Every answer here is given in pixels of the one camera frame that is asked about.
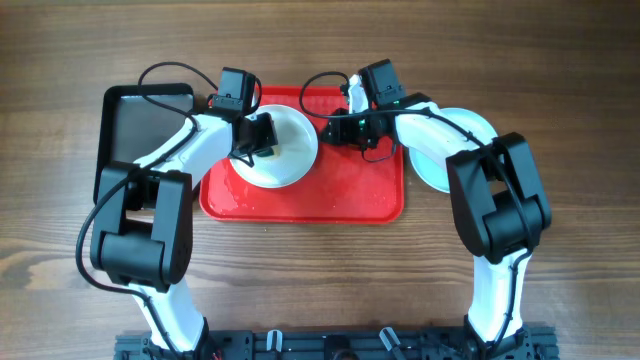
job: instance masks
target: wooden floor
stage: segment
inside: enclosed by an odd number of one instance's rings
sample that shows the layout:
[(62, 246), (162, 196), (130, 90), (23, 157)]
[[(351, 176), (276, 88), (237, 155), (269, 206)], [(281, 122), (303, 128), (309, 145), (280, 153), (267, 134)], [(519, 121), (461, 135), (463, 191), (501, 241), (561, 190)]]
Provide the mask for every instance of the wooden floor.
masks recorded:
[[(73, 261), (107, 88), (163, 60), (300, 85), (387, 57), (410, 92), (528, 139), (553, 225), (525, 321), (555, 325), (563, 359), (640, 358), (637, 1), (15, 3), (0, 2), (0, 358), (108, 359), (115, 335), (146, 329)], [(209, 92), (182, 70), (150, 81)], [(198, 208), (198, 308), (213, 329), (461, 324), (472, 258), (449, 198), (410, 168), (405, 185), (385, 226), (217, 223)]]

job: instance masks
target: wood grain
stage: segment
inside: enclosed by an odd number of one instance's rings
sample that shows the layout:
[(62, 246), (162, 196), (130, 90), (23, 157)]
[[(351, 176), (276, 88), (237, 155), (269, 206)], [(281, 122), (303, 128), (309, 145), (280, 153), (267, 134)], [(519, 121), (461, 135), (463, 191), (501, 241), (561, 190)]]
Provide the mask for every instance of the wood grain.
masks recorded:
[[(524, 319), (555, 325), (564, 359), (640, 358), (638, 2), (57, 3), (0, 2), (0, 358), (108, 359), (146, 328), (72, 259), (107, 88), (163, 60), (302, 84), (387, 57), (410, 91), (528, 139), (554, 223)], [(209, 92), (181, 70), (150, 80)], [(448, 197), (405, 179), (386, 226), (223, 224), (194, 205), (199, 309), (214, 329), (459, 324), (471, 256)]]

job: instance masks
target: round white plate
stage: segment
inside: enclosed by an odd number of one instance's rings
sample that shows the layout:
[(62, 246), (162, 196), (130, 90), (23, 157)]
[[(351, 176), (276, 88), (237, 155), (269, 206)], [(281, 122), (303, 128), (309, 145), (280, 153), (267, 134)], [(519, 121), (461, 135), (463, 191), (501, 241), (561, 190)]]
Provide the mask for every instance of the round white plate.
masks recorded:
[(284, 105), (265, 105), (256, 114), (269, 113), (273, 119), (278, 145), (276, 155), (253, 156), (250, 168), (238, 160), (231, 160), (233, 169), (248, 183), (275, 189), (300, 180), (311, 169), (318, 154), (318, 135), (301, 112)]
[[(461, 108), (446, 108), (440, 111), (442, 111), (447, 118), (454, 120), (462, 126), (462, 128), (468, 129), (469, 127), (465, 126), (466, 124), (480, 124), (485, 134), (489, 134), (490, 138), (498, 136), (491, 124), (473, 111)], [(411, 159), (411, 166), (413, 166), (413, 169), (418, 173), (422, 181), (438, 191), (449, 193), (449, 177), (447, 176), (446, 170), (413, 148), (409, 149), (409, 159)]]

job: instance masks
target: white plate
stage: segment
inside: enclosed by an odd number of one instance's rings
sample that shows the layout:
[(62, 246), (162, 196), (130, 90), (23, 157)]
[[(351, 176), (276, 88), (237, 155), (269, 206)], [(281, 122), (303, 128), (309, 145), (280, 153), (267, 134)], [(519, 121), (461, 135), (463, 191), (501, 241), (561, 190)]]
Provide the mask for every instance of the white plate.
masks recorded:
[(301, 112), (284, 105), (265, 105), (256, 114), (268, 112), (278, 139), (275, 156), (253, 156), (250, 168), (238, 160), (231, 160), (233, 169), (248, 183), (275, 189), (300, 180), (311, 169), (318, 154), (318, 135)]
[[(479, 124), (490, 138), (498, 136), (491, 124), (473, 111), (460, 108), (446, 108), (440, 111), (464, 129), (469, 128), (467, 124)], [(449, 177), (446, 170), (413, 148), (409, 149), (409, 159), (411, 159), (411, 166), (422, 181), (438, 191), (449, 193)]]

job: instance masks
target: red tray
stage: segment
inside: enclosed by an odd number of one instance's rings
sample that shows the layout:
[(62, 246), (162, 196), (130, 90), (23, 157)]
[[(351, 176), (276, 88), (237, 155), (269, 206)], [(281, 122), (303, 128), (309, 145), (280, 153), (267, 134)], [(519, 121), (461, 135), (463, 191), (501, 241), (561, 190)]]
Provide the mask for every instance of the red tray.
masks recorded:
[[(299, 94), (300, 87), (266, 86), (261, 104), (281, 104), (300, 111)], [(324, 114), (346, 107), (337, 87), (308, 88), (305, 105)], [(327, 124), (325, 119), (307, 117), (318, 132)], [(367, 151), (367, 158), (387, 156), (391, 145), (389, 139), (383, 139), (377, 149)], [(279, 189), (249, 184), (225, 159), (202, 179), (200, 206), (221, 221), (389, 223), (404, 208), (402, 151), (388, 160), (368, 163), (358, 151), (319, 143), (311, 170), (296, 183)]]

